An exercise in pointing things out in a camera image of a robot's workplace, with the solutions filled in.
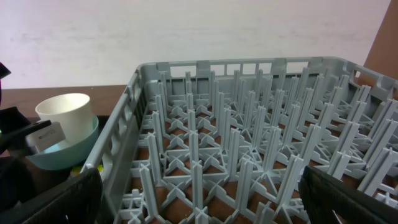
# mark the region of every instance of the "white wall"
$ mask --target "white wall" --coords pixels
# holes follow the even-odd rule
[[[140,63],[338,56],[363,64],[388,0],[1,0],[3,88],[124,85]]]

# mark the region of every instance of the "yellow object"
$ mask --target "yellow object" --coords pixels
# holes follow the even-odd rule
[[[72,170],[70,171],[70,177],[76,177],[77,175],[79,175],[82,168],[83,168],[83,166],[73,167]],[[99,165],[97,169],[101,173],[102,171],[104,171],[104,166]]]

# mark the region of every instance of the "white paper cup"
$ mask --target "white paper cup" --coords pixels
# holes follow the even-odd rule
[[[93,112],[90,97],[82,93],[68,93],[49,98],[36,106],[41,120],[58,121],[65,140],[59,143],[61,149],[72,146],[93,132]]]

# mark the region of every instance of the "black object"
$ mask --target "black object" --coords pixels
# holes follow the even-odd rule
[[[94,223],[100,207],[102,181],[97,169],[80,175],[0,213],[1,223]]]
[[[0,154],[5,150],[18,151],[19,155],[32,154],[25,144],[25,136],[51,125],[51,121],[31,124],[16,107],[0,111]]]
[[[348,223],[398,221],[394,208],[314,167],[304,169],[298,189],[312,224],[339,223],[333,211]]]
[[[0,212],[36,196],[32,176],[15,157],[0,158]]]
[[[0,62],[0,79],[11,74],[10,70],[8,70],[1,62]]]
[[[0,80],[6,76],[11,74],[10,70],[8,70],[1,62],[0,62]],[[0,105],[1,105],[1,81],[0,81]]]

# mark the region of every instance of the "gray plastic rack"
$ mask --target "gray plastic rack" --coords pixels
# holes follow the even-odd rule
[[[305,166],[397,208],[397,88],[334,57],[143,64],[83,170],[114,223],[306,223]]]

